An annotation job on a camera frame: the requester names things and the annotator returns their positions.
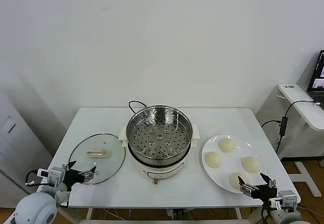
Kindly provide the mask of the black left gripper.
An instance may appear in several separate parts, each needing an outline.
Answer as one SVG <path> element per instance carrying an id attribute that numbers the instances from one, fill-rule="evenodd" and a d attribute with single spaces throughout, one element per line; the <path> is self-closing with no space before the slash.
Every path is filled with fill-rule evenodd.
<path id="1" fill-rule="evenodd" d="M 71 169 L 76 163 L 75 161 L 69 162 L 65 169 L 68 170 L 65 173 L 63 182 L 67 187 L 72 187 L 76 183 L 86 183 L 91 181 L 94 176 L 96 175 L 96 168 L 97 166 L 92 167 L 90 170 L 87 171 L 79 171 L 75 169 Z"/>

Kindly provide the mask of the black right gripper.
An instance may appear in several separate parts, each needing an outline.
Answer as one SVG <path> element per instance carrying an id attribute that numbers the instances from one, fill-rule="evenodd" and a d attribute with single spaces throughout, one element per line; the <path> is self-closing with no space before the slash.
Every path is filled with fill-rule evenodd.
<path id="1" fill-rule="evenodd" d="M 240 191 L 243 194 L 250 194 L 250 197 L 253 199 L 259 199 L 263 203 L 267 203 L 270 199 L 277 197 L 276 181 L 272 180 L 268 175 L 263 173 L 260 173 L 260 176 L 266 182 L 266 184 L 252 186 L 250 184 L 246 184 L 245 181 L 238 176 Z"/>

